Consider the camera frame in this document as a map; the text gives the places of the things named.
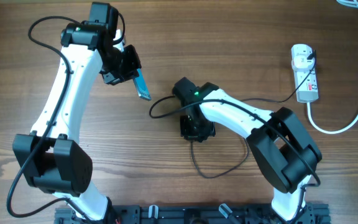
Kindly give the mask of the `Galaxy smartphone with teal screen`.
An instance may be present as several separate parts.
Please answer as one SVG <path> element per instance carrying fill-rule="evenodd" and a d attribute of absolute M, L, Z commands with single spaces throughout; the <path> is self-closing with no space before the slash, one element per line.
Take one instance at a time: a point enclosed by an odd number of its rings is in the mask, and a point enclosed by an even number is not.
<path fill-rule="evenodd" d="M 151 98 L 151 95 L 147 88 L 146 82 L 143 78 L 142 71 L 140 68 L 138 68 L 136 70 L 136 72 L 138 74 L 138 77 L 134 78 L 133 82 L 134 82 L 136 91 L 138 93 L 138 96 L 139 96 L 139 98 L 141 98 L 143 100 L 150 101 L 152 98 Z"/>

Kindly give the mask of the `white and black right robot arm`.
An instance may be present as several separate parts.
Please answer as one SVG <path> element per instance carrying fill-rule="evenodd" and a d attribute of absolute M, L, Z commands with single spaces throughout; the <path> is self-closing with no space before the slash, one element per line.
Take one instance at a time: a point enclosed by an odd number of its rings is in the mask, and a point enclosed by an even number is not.
<path fill-rule="evenodd" d="M 306 188 L 316 177 L 322 154 L 296 114 L 285 107 L 273 112 L 230 97 L 210 82 L 196 86 L 186 77 L 172 93 L 186 113 L 180 118 L 181 136 L 203 142 L 216 134 L 217 123 L 245 139 L 255 161 L 273 186 L 273 211 L 286 222 L 300 218 Z"/>

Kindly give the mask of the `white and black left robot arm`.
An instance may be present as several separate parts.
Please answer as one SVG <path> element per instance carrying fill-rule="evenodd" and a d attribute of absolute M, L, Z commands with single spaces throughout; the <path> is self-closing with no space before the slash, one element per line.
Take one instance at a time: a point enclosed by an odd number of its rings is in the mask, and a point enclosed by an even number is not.
<path fill-rule="evenodd" d="M 111 200 L 91 176 L 93 163 L 79 145 L 80 125 L 98 75 L 107 85 L 134 82 L 138 96 L 149 100 L 139 56 L 124 41 L 125 22 L 112 5 L 94 2 L 89 18 L 74 19 L 62 31 L 60 65 L 45 107 L 29 134 L 17 134 L 12 149 L 18 178 L 71 207 L 71 218 L 86 223 L 119 223 Z"/>

